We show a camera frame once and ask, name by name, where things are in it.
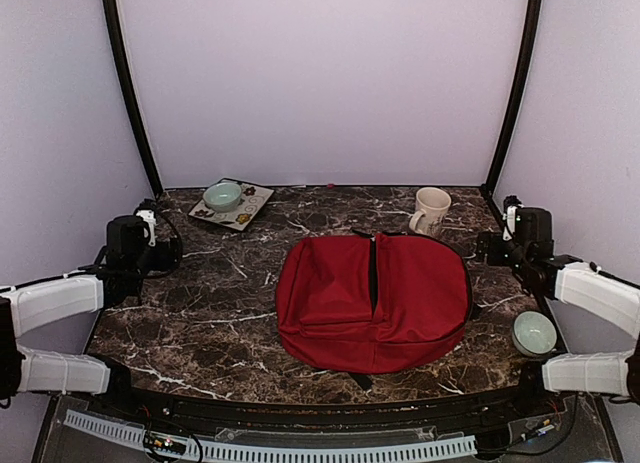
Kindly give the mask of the red backpack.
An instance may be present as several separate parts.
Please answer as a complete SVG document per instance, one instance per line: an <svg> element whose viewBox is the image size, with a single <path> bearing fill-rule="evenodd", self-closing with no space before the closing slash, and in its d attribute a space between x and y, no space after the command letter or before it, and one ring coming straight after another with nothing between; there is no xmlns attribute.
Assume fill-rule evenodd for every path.
<svg viewBox="0 0 640 463"><path fill-rule="evenodd" d="M473 306L464 258L437 239L404 233L304 238L289 251L275 293L289 355L364 376L450 353Z"/></svg>

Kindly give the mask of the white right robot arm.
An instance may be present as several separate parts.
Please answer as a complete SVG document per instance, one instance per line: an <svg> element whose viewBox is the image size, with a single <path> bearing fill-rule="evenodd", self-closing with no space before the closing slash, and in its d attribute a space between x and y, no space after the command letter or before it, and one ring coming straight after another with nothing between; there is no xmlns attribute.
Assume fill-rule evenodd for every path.
<svg viewBox="0 0 640 463"><path fill-rule="evenodd" d="M516 344L538 363L510 396L521 417L534 415L549 392L583 392L639 401L639 286L593 261L555 250L549 211L510 195L500 229L478 236L479 260L509 269L540 306L517 318Z"/></svg>

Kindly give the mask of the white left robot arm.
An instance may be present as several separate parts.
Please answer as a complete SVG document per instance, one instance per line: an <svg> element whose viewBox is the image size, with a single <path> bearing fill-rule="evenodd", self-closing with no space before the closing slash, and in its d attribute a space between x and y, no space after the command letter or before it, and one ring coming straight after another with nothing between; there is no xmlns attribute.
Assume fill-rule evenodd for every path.
<svg viewBox="0 0 640 463"><path fill-rule="evenodd" d="M106 226L96 259L68 273L1 289L1 406L21 393L101 397L120 419L141 410L130 369L90 353L99 317L180 266L181 236L154 200Z"/></svg>

